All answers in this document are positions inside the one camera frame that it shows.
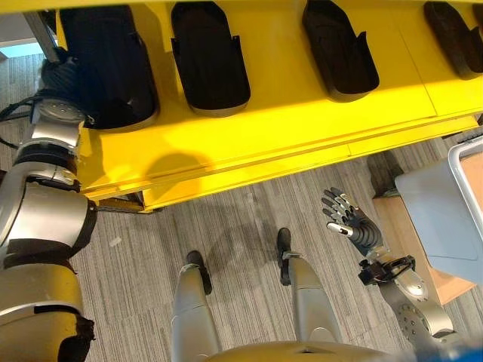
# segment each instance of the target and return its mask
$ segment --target yellow shelf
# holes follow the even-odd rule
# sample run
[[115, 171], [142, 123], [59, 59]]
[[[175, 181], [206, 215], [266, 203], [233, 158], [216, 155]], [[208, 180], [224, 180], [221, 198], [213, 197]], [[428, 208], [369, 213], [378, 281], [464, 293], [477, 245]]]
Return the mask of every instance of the yellow shelf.
[[[440, 64], [439, 52], [431, 51], [423, 59], [413, 54], [411, 44], [430, 48], [434, 39], [412, 38], [398, 15], [404, 14], [405, 21], [422, 29], [424, 19], [414, 14], [414, 9], [422, 12], [423, 3], [337, 2], [357, 33], [368, 32], [380, 75], [375, 91], [351, 103], [328, 98], [301, 24], [305, 0], [217, 3], [226, 12], [232, 34], [241, 38], [251, 85], [247, 108], [228, 118], [192, 113], [171, 53], [174, 3], [132, 5], [138, 31], [148, 48], [161, 108], [152, 124], [143, 129], [82, 131], [78, 173], [88, 196], [101, 199], [215, 173], [233, 175], [236, 169], [271, 161], [277, 161], [274, 167], [286, 174], [296, 167], [281, 162], [283, 158], [330, 149], [322, 152], [317, 165], [342, 160], [352, 156], [344, 155], [347, 147], [339, 146], [389, 133], [404, 142], [399, 132], [409, 124], [424, 127], [483, 112], [478, 89], [482, 77], [461, 81], [448, 71], [447, 63]], [[436, 94], [431, 91], [434, 84], [424, 80], [421, 70], [432, 63], [438, 63], [436, 69], [440, 69], [440, 76], [435, 75], [439, 82]], [[450, 112], [441, 110], [441, 92], [454, 104]], [[239, 182], [237, 175], [231, 183]]]
[[188, 179], [173, 183], [165, 183], [143, 191], [145, 211], [168, 206], [177, 202], [198, 198], [215, 192], [226, 191], [251, 183], [288, 175], [315, 167], [346, 161], [363, 155], [380, 152], [394, 147], [404, 146], [444, 136], [476, 126], [472, 116], [439, 121], [423, 127], [408, 128], [397, 134], [387, 134], [360, 140], [348, 145], [333, 146], [304, 155], [295, 155], [282, 160], [267, 161], [242, 169], [215, 173], [198, 179]]
[[[130, 0], [129, 2], [145, 3], [149, 2], [149, 0]], [[466, 0], [454, 0], [454, 2], [466, 2]], [[483, 0], [473, 0], [472, 2], [482, 3]], [[0, 2], [0, 14], [41, 9], [74, 8], [79, 6], [116, 5], [119, 3], [121, 3], [119, 0], [3, 0], [2, 2]]]
[[[478, 26], [471, 4], [453, 4], [466, 25]], [[401, 30], [438, 115], [477, 109], [483, 105], [483, 77], [454, 81], [454, 73], [424, 20], [420, 3], [395, 3], [392, 14]]]

